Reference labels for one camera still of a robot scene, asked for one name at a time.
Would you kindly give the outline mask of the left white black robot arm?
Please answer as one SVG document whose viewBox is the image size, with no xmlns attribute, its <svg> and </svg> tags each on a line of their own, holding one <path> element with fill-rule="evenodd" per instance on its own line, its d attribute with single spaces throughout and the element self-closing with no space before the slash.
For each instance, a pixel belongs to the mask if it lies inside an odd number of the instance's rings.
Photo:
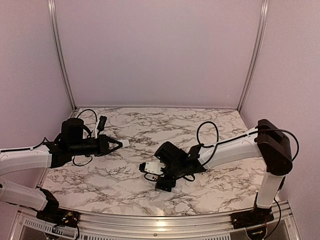
<svg viewBox="0 0 320 240">
<path fill-rule="evenodd" d="M 75 156 L 106 156 L 121 147 L 129 146 L 128 140 L 116 140 L 100 132 L 106 124 L 102 116 L 90 131 L 80 118 L 69 118 L 61 125 L 61 132 L 54 141 L 44 141 L 38 146 L 0 151 L 0 174 L 64 166 Z M 53 223 L 63 219 L 63 211 L 53 194 L 42 188 L 30 188 L 5 179 L 0 180 L 0 200 L 9 204 L 43 212 Z"/>
</svg>

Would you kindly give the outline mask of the white remote control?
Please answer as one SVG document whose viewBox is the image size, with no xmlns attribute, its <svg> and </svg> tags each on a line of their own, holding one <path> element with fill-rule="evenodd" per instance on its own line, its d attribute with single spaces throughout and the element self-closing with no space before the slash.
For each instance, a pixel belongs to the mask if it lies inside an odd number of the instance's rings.
<svg viewBox="0 0 320 240">
<path fill-rule="evenodd" d="M 176 185 L 175 187 L 173 187 L 171 189 L 171 191 L 174 193 L 174 194 L 179 194 L 181 191 L 182 191 L 182 186 L 181 185 Z"/>
</svg>

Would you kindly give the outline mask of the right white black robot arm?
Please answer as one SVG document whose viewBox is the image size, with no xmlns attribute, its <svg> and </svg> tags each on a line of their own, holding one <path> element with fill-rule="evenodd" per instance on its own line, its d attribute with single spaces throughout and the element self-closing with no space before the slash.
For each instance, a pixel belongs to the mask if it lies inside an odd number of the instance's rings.
<svg viewBox="0 0 320 240">
<path fill-rule="evenodd" d="M 164 165 L 164 178 L 160 182 L 173 182 L 226 163 L 261 157 L 266 171 L 255 207 L 247 214 L 252 224 L 258 224 L 267 216 L 267 209 L 272 206 L 284 178 L 293 169 L 293 161 L 297 157 L 291 150 L 290 138 L 293 137 L 291 132 L 277 128 L 267 119 L 261 119 L 255 128 L 246 133 L 212 145 L 198 143 L 189 152 L 166 141 L 154 154 Z"/>
</svg>

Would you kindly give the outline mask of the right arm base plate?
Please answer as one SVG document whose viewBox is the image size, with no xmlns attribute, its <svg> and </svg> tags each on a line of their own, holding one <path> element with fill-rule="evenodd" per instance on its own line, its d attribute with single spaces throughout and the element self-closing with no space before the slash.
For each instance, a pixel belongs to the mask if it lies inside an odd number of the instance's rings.
<svg viewBox="0 0 320 240">
<path fill-rule="evenodd" d="M 274 215 L 270 208 L 255 208 L 251 210 L 235 212 L 232 213 L 230 217 L 234 229 L 265 224 L 274 220 Z"/>
</svg>

